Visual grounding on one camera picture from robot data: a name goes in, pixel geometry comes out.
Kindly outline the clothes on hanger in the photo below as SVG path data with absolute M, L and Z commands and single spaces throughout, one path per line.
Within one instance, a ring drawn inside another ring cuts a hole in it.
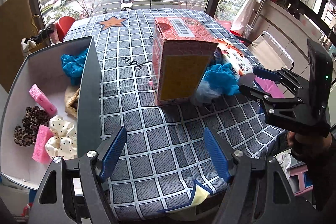
M 31 18 L 31 24 L 35 28 L 37 35 L 33 35 L 30 38 L 23 38 L 20 43 L 21 52 L 24 58 L 31 54 L 31 50 L 36 48 L 39 44 L 41 44 L 45 40 L 49 39 L 56 32 L 56 21 L 55 20 L 52 19 L 45 26 L 45 28 L 39 31 L 34 22 L 35 18 L 40 18 L 40 16 L 33 15 L 33 17 Z

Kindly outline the grey storage box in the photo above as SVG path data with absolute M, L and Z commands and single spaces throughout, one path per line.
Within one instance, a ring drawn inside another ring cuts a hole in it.
M 65 112 L 65 93 L 71 81 L 62 69 L 61 56 L 86 52 L 80 79 L 77 115 Z M 33 159 L 34 147 L 14 142 L 14 129 L 27 107 L 38 106 L 51 117 L 60 115 L 77 129 L 77 155 L 96 149 L 100 139 L 100 75 L 92 36 L 43 48 L 25 58 L 10 88 L 1 119 L 1 175 L 24 188 L 36 190 L 48 168 Z

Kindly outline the beige knitted item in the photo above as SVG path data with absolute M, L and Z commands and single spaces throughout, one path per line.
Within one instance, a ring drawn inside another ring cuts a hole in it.
M 64 94 L 65 112 L 77 118 L 80 88 L 78 86 L 68 86 Z

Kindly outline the checkered star tablecloth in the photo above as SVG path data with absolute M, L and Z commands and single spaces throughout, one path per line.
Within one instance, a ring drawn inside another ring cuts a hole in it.
M 122 27 L 104 30 L 101 22 L 112 16 L 123 20 Z M 108 180 L 110 207 L 119 221 L 156 218 L 165 209 L 186 205 L 194 182 L 212 195 L 226 190 L 205 148 L 205 128 L 257 159 L 266 157 L 282 134 L 267 125 L 258 104 L 243 95 L 219 97 L 207 107 L 189 102 L 156 106 L 150 85 L 156 17 L 196 19 L 212 36 L 228 39 L 252 64 L 257 63 L 229 31 L 202 11 L 140 9 L 98 15 L 72 25 L 67 40 L 93 36 L 96 45 L 101 67 L 101 138 L 109 137 L 115 125 L 127 131 L 125 147 Z

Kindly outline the pink foam block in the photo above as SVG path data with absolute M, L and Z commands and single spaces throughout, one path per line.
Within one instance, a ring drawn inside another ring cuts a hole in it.
M 34 145 L 33 156 L 32 156 L 33 160 L 41 164 L 50 163 L 51 158 L 45 149 L 45 144 L 53 136 L 54 134 L 47 126 L 42 125 L 42 124 L 39 126 L 36 142 Z
M 29 90 L 30 96 L 34 99 L 34 101 L 39 104 L 43 110 L 49 115 L 49 116 L 55 116 L 57 113 L 56 106 L 47 98 L 47 96 L 39 89 L 39 87 L 36 84 L 33 84 L 33 86 Z

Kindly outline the red yellow cardboard box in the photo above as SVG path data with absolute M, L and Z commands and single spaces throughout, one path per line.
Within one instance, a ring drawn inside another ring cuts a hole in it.
M 189 100 L 217 46 L 217 39 L 196 19 L 156 17 L 151 58 L 156 105 Z

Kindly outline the red plastic stool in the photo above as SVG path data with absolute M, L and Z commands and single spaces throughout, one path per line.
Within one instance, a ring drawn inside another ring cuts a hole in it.
M 227 20 L 217 20 L 217 23 L 219 23 L 222 27 L 224 27 L 229 33 L 231 33 L 232 35 L 237 35 L 236 32 L 231 31 L 231 27 L 232 27 L 232 22 L 231 21 L 227 21 Z

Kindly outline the red round chair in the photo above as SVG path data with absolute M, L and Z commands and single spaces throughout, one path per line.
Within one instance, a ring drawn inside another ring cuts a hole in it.
M 72 24 L 76 21 L 72 16 L 62 16 L 56 22 L 56 30 L 58 33 L 59 41 L 62 42 L 71 28 Z

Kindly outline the brown cardboard sheet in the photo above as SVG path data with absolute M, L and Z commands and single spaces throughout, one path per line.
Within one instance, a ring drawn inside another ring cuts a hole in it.
M 41 18 L 31 11 L 29 0 L 7 0 L 1 5 L 1 86 L 6 92 L 24 61 L 22 39 L 40 29 Z

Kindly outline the blue cloth front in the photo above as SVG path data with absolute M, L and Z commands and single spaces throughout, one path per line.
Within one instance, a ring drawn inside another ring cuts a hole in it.
M 70 79 L 72 86 L 80 85 L 84 65 L 88 54 L 88 48 L 80 52 L 78 55 L 61 55 L 62 70 Z

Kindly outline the white tissue pack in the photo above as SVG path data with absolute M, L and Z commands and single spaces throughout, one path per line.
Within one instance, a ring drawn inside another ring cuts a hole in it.
M 222 52 L 224 63 L 230 63 L 239 85 L 252 85 L 256 76 L 248 59 L 226 39 L 218 39 L 218 47 Z

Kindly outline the beige folding chair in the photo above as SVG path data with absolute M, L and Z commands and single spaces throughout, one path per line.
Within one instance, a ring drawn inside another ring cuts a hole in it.
M 263 31 L 254 41 L 235 35 L 267 69 L 272 71 L 294 68 L 294 60 L 281 44 L 267 31 Z

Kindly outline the blue cloth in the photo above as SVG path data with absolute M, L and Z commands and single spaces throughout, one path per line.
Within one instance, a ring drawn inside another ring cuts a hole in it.
M 193 105 L 210 104 L 220 96 L 234 96 L 239 94 L 238 79 L 231 63 L 211 65 L 205 71 L 194 95 L 191 97 Z
M 70 79 L 72 86 L 80 85 L 84 65 L 88 54 L 88 48 L 80 52 L 78 55 L 61 55 L 62 70 Z

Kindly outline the leopard print scrunchie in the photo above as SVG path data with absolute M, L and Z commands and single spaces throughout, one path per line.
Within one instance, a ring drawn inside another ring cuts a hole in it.
M 38 106 L 26 107 L 22 118 L 22 126 L 17 125 L 14 130 L 14 142 L 21 147 L 35 144 L 40 125 L 48 125 L 50 116 Z

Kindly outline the white polka dot scrunchie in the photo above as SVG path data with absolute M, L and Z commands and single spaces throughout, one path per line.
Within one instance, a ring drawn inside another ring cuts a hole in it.
M 51 159 L 60 156 L 64 160 L 77 158 L 77 130 L 72 122 L 56 115 L 49 121 L 53 136 L 45 144 L 46 153 Z

